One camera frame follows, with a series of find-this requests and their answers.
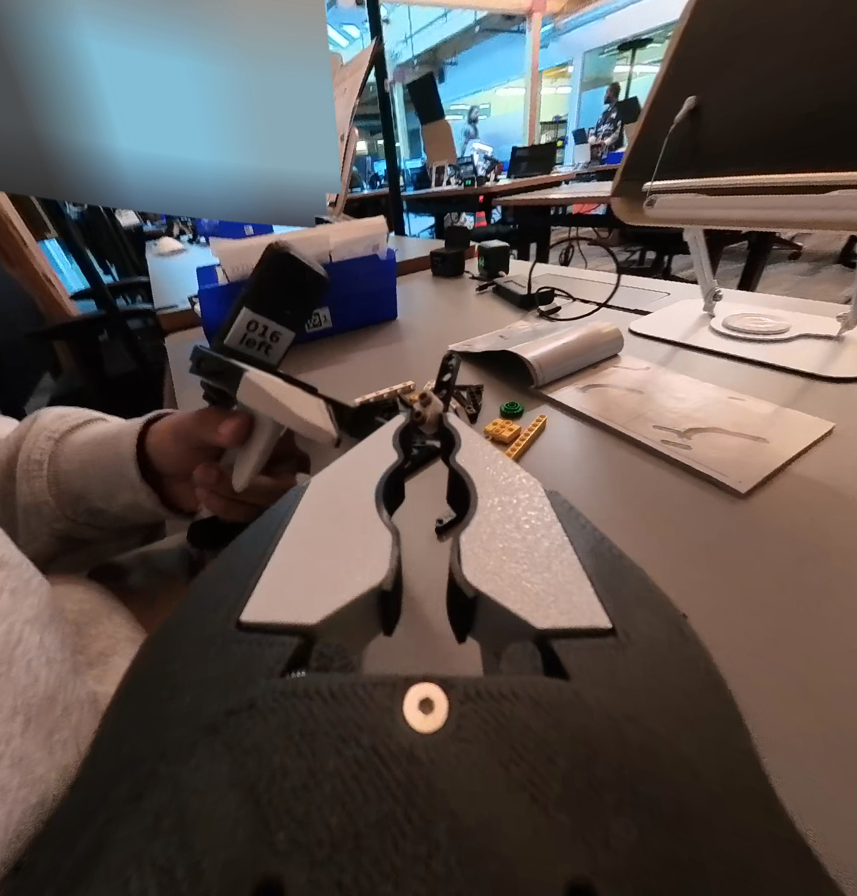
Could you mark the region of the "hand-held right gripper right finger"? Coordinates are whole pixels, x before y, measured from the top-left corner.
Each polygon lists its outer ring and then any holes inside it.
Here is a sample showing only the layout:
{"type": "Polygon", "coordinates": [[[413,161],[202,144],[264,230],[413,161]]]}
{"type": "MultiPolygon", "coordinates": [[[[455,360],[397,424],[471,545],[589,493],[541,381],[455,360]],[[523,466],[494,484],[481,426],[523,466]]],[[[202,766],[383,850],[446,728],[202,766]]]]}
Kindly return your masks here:
{"type": "Polygon", "coordinates": [[[438,417],[436,435],[448,479],[447,513],[434,530],[450,544],[446,608],[456,641],[500,662],[513,645],[613,635],[540,482],[453,413],[438,417]]]}

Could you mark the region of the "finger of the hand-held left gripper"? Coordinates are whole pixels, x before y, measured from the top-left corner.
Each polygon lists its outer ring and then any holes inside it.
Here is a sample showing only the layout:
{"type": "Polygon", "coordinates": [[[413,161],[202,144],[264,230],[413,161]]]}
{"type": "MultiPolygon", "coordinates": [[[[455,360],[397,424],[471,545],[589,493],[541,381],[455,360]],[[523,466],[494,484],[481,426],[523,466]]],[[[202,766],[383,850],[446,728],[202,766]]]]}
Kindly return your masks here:
{"type": "Polygon", "coordinates": [[[356,439],[350,428],[353,406],[293,377],[267,373],[249,364],[240,368],[237,406],[253,420],[245,450],[277,439],[282,428],[324,444],[356,439]]]}

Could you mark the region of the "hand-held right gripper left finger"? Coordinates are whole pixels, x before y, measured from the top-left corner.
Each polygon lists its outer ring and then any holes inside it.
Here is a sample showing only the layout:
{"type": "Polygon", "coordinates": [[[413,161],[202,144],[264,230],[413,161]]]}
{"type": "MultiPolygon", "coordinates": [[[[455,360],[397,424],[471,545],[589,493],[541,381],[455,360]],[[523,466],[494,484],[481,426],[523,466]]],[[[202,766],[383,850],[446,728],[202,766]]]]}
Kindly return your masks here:
{"type": "Polygon", "coordinates": [[[385,423],[313,477],[245,604],[245,630],[303,636],[359,658],[400,620],[409,420],[385,423]]]}

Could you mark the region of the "black lego assembly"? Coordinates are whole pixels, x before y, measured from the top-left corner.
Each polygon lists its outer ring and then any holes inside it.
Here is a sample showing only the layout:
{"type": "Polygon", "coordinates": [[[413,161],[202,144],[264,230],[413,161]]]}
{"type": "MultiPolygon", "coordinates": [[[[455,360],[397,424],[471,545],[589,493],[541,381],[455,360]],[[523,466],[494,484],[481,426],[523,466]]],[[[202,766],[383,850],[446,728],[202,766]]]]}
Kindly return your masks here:
{"type": "Polygon", "coordinates": [[[454,423],[453,400],[460,370],[460,357],[447,352],[439,364],[434,386],[423,391],[412,405],[401,431],[403,476],[409,479],[434,461],[447,470],[445,514],[434,522],[434,534],[445,541],[467,519],[471,494],[465,472],[457,461],[460,438],[454,423]]]}

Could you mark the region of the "person's left forearm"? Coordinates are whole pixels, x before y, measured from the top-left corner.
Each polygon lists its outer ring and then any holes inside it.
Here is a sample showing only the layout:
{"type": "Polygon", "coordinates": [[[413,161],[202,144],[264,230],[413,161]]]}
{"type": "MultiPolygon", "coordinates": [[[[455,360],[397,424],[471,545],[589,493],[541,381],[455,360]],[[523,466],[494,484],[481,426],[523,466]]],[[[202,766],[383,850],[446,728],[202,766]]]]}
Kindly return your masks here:
{"type": "Polygon", "coordinates": [[[164,537],[178,517],[145,481],[139,449],[170,413],[0,415],[0,574],[80,572],[164,537]]]}

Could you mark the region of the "pile of black grey lego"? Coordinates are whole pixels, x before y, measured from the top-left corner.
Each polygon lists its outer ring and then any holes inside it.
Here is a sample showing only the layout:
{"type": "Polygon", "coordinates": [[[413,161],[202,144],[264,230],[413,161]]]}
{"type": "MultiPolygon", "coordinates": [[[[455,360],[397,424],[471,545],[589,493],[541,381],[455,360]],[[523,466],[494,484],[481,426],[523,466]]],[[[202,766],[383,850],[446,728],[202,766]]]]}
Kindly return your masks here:
{"type": "MultiPolygon", "coordinates": [[[[454,387],[450,405],[452,412],[471,425],[476,424],[483,404],[484,388],[484,384],[463,384],[454,387]]],[[[418,393],[415,383],[407,381],[362,395],[355,399],[354,404],[360,407],[388,400],[413,404],[418,393]]]]}

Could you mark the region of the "long yellow lego beam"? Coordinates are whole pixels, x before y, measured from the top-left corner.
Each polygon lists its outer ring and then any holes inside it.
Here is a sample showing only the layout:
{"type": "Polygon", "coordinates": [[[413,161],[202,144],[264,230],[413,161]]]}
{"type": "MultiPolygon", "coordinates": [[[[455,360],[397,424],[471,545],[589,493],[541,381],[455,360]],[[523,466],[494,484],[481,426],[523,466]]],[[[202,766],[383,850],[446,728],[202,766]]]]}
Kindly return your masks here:
{"type": "Polygon", "coordinates": [[[505,451],[505,456],[514,462],[518,462],[524,454],[534,445],[546,430],[547,416],[538,415],[527,427],[524,427],[520,435],[510,444],[505,451]]]}

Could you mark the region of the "person's left hand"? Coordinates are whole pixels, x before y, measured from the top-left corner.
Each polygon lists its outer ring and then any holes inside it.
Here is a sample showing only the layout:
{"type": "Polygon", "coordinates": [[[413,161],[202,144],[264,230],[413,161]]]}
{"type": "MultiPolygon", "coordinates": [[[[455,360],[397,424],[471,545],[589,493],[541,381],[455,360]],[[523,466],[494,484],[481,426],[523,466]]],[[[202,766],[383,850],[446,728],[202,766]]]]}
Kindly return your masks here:
{"type": "Polygon", "coordinates": [[[311,471],[309,456],[298,447],[293,434],[285,434],[249,486],[236,491],[222,458],[227,451],[244,447],[253,427],[249,414],[221,408],[158,417],[145,425],[138,442],[143,479],[176,514],[192,517],[204,513],[223,521],[253,521],[311,471]]]}

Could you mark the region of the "white papers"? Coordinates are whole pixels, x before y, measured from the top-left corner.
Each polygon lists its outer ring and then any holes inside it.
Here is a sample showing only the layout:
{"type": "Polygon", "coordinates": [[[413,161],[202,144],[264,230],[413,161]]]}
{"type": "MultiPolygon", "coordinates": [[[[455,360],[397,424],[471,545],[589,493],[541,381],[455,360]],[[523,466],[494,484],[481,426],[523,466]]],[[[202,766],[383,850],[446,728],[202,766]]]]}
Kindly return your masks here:
{"type": "Polygon", "coordinates": [[[388,223],[382,215],[323,223],[238,239],[212,238],[210,252],[218,260],[227,281],[247,279],[266,249],[274,244],[291,248],[314,263],[336,263],[377,254],[384,257],[388,223]]]}

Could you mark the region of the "blue storage bin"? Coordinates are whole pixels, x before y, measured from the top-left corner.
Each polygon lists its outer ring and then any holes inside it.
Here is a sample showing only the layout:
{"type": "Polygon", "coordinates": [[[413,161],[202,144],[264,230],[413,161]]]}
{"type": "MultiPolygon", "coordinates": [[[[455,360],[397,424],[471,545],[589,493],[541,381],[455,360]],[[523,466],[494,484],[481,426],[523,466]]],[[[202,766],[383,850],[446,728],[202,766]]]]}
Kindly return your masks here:
{"type": "MultiPolygon", "coordinates": [[[[327,263],[331,285],[322,307],[314,311],[298,344],[321,341],[361,330],[398,317],[397,257],[388,247],[384,255],[372,253],[327,263]]],[[[221,283],[218,263],[196,269],[199,317],[211,344],[240,294],[243,282],[221,283]]]]}

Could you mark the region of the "tan cardboard board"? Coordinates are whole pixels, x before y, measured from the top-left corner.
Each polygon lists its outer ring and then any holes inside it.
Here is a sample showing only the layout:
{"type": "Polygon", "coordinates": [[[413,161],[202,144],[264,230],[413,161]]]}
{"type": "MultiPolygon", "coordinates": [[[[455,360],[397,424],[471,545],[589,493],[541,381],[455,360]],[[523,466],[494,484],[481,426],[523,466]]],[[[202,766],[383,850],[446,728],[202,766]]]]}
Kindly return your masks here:
{"type": "Polygon", "coordinates": [[[343,218],[355,158],[355,145],[358,140],[354,125],[355,112],[369,74],[375,66],[380,46],[379,39],[372,39],[367,48],[346,63],[339,54],[331,54],[341,189],[336,194],[326,196],[330,219],[343,218]]]}

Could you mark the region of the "black pole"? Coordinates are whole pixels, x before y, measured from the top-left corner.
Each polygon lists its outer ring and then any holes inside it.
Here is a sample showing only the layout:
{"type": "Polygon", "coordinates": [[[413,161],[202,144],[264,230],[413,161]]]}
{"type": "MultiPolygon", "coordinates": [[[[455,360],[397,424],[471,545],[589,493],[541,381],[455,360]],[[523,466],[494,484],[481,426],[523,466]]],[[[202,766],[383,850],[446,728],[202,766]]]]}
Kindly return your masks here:
{"type": "Polygon", "coordinates": [[[381,2],[367,1],[366,7],[370,37],[376,44],[374,71],[376,75],[377,101],[386,163],[388,209],[394,234],[403,237],[406,235],[404,204],[400,187],[400,165],[398,161],[396,131],[390,97],[390,76],[385,53],[381,2]]]}

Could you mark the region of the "black office chair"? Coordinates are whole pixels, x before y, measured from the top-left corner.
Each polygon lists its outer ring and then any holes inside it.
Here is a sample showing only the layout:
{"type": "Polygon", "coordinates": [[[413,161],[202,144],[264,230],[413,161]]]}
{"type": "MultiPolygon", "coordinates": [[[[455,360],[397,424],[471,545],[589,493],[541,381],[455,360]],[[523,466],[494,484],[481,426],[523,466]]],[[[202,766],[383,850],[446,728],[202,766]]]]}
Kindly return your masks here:
{"type": "Polygon", "coordinates": [[[166,333],[151,283],[135,276],[105,283],[106,309],[88,311],[31,332],[31,340],[64,346],[70,367],[52,375],[49,407],[91,409],[121,419],[163,408],[166,333]]]}

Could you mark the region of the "flat printed paper sheet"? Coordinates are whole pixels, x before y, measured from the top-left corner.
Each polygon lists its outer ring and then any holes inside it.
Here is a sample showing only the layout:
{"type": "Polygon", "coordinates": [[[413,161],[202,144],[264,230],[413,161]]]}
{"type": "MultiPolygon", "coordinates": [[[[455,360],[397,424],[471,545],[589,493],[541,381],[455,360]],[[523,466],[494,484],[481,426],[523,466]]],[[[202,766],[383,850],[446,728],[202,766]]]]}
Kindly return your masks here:
{"type": "Polygon", "coordinates": [[[558,408],[744,496],[835,425],[618,355],[541,387],[558,408]]]}

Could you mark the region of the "black and tan panel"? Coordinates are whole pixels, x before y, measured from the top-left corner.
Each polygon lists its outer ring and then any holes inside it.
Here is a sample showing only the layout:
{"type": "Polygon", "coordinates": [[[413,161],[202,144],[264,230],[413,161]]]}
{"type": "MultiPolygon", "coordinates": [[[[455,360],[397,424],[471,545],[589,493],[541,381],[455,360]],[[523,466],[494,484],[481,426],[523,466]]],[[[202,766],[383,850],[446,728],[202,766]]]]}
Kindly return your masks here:
{"type": "Polygon", "coordinates": [[[420,75],[406,87],[420,124],[427,163],[430,166],[453,165],[458,157],[456,143],[434,72],[420,75]]]}

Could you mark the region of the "flat black adapter box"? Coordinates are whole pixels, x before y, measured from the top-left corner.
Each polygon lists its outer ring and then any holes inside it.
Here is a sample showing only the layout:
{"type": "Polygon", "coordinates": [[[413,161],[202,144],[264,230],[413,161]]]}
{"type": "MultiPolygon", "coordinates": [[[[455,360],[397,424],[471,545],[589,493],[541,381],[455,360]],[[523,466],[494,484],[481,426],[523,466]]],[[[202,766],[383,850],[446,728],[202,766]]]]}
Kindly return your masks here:
{"type": "Polygon", "coordinates": [[[554,303],[556,288],[526,276],[508,276],[494,280],[492,292],[515,308],[529,311],[554,303]]]}

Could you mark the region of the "white laptop stand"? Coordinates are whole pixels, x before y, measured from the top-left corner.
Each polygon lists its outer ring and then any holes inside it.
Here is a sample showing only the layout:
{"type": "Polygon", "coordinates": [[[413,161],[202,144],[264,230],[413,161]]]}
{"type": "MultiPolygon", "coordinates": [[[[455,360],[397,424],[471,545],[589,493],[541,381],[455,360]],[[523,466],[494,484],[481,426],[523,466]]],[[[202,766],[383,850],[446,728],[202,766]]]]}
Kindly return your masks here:
{"type": "Polygon", "coordinates": [[[684,299],[633,322],[657,342],[831,382],[857,381],[857,271],[847,305],[727,289],[708,311],[684,299]]]}

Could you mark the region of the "long wooden desk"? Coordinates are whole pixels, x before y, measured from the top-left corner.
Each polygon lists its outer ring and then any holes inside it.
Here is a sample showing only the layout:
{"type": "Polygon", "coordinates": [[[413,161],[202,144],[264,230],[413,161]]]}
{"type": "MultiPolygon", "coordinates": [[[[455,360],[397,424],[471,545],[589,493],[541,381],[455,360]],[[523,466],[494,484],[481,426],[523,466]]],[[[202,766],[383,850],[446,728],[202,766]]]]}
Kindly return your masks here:
{"type": "Polygon", "coordinates": [[[490,221],[494,209],[512,211],[517,258],[549,259],[552,232],[608,228],[619,220],[607,211],[619,166],[605,164],[550,175],[509,179],[483,186],[426,188],[404,192],[405,209],[434,219],[434,236],[442,238],[447,219],[458,213],[482,213],[490,221]]]}

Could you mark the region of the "black monitor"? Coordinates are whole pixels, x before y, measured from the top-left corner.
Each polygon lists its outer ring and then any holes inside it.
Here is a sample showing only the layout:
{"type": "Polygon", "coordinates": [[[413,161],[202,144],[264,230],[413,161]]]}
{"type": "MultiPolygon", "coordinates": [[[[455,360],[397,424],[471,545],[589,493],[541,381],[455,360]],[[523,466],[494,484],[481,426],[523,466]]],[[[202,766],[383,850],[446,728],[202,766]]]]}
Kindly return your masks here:
{"type": "Polygon", "coordinates": [[[506,176],[508,179],[519,180],[549,175],[556,167],[557,152],[555,142],[513,146],[506,176]]]}

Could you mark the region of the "silver laptop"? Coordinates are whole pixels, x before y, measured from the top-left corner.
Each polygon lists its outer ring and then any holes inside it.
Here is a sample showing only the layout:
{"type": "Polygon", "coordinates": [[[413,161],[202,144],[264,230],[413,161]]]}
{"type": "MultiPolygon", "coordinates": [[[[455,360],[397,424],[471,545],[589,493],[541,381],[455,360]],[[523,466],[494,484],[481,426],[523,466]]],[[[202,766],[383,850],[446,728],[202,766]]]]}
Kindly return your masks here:
{"type": "Polygon", "coordinates": [[[611,201],[636,226],[857,234],[857,1],[688,2],[611,201]]]}

